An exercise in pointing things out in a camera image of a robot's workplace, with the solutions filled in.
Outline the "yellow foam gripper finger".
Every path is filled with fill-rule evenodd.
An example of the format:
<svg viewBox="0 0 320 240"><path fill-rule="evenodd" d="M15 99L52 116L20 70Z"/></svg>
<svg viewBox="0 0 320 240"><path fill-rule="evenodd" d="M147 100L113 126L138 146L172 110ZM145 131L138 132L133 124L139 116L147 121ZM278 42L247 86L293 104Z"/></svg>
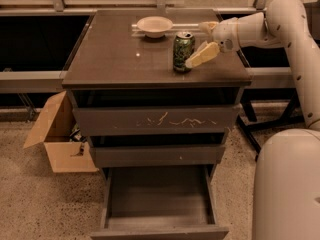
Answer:
<svg viewBox="0 0 320 240"><path fill-rule="evenodd" d="M198 49L186 60L187 68L197 67L214 59L220 53L220 47L216 42L203 42Z"/></svg>
<svg viewBox="0 0 320 240"><path fill-rule="evenodd" d="M217 21L208 21L208 22L201 22L198 24L198 28L208 34L211 35L213 32L213 29L218 25Z"/></svg>

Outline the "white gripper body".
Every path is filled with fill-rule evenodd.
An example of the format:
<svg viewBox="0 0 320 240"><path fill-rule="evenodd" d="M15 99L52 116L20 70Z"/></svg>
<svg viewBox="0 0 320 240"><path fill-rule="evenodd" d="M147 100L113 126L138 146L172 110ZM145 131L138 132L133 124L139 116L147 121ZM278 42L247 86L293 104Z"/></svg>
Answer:
<svg viewBox="0 0 320 240"><path fill-rule="evenodd" d="M212 31L213 41L221 52L236 52L240 49L238 41L238 19L236 17L223 20Z"/></svg>

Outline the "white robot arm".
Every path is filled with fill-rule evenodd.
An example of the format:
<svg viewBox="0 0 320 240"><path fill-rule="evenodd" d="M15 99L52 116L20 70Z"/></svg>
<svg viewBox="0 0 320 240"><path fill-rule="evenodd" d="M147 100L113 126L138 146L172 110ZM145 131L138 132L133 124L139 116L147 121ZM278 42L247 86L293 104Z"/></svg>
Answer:
<svg viewBox="0 0 320 240"><path fill-rule="evenodd" d="M221 52L282 47L305 127L270 137L256 162L252 240L320 240L320 48L301 0L272 0L264 13L198 24L211 37L187 59L194 68Z"/></svg>

